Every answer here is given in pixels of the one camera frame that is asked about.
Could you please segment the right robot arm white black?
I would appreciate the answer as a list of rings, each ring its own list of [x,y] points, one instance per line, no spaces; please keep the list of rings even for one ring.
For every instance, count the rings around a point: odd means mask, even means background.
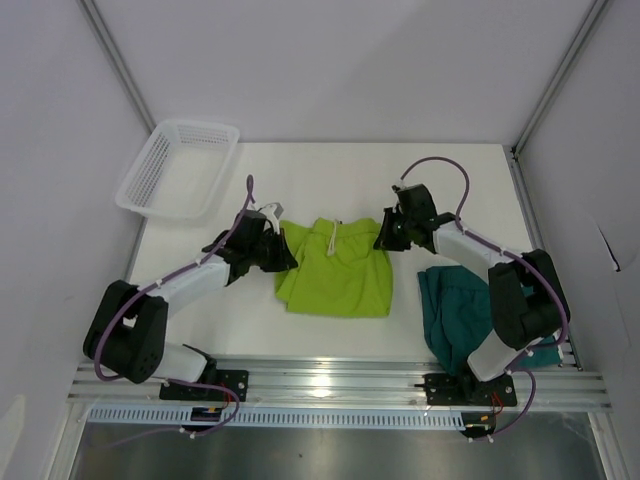
[[[377,250],[424,248],[457,262],[489,290],[492,330],[466,360],[456,380],[458,395],[479,403],[492,380],[536,351],[557,348],[568,337],[570,312],[553,260],[541,249],[516,253],[465,225],[458,213],[439,213],[422,184],[394,185],[393,207],[384,209]]]

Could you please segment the lime green shorts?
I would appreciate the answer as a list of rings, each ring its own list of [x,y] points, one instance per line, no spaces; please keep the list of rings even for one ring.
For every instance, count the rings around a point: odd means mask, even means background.
[[[298,266],[275,276],[274,292],[286,311],[342,318],[384,318],[391,312],[393,268],[376,250],[380,224],[317,219],[310,227],[280,223]]]

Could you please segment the teal green shorts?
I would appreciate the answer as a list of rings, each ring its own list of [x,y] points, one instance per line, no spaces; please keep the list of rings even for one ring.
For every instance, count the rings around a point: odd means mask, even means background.
[[[418,274],[418,282],[425,342],[447,373],[469,372],[488,382],[512,363],[529,368],[560,363],[553,336],[539,341],[531,356],[500,338],[506,326],[494,322],[489,285],[468,269],[431,267]]]

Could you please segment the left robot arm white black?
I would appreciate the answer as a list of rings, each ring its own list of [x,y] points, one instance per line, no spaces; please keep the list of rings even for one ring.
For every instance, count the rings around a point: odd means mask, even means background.
[[[166,340],[169,319],[202,297],[230,286],[253,267],[280,273],[297,267],[280,226],[283,208],[269,203],[236,216],[232,228],[191,263],[141,287],[118,280],[105,290],[83,343],[103,381],[178,381],[197,400],[216,390],[213,359]]]

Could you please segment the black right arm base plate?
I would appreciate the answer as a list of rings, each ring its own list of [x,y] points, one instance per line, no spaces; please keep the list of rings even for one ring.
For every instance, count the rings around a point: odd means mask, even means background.
[[[518,404],[513,380],[508,375],[481,382],[472,374],[429,373],[415,387],[425,392],[427,403],[433,406],[515,407]]]

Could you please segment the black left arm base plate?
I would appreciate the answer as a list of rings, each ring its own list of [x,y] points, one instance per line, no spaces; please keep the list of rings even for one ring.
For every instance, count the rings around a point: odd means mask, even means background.
[[[233,392],[241,402],[244,402],[249,387],[249,372],[247,370],[220,370],[212,368],[205,370],[196,380],[196,383],[226,388]],[[233,396],[230,393],[222,392],[218,388],[203,388],[187,385],[185,382],[178,383],[170,381],[167,386],[160,388],[159,398],[166,401],[191,402],[223,402],[233,400]]]

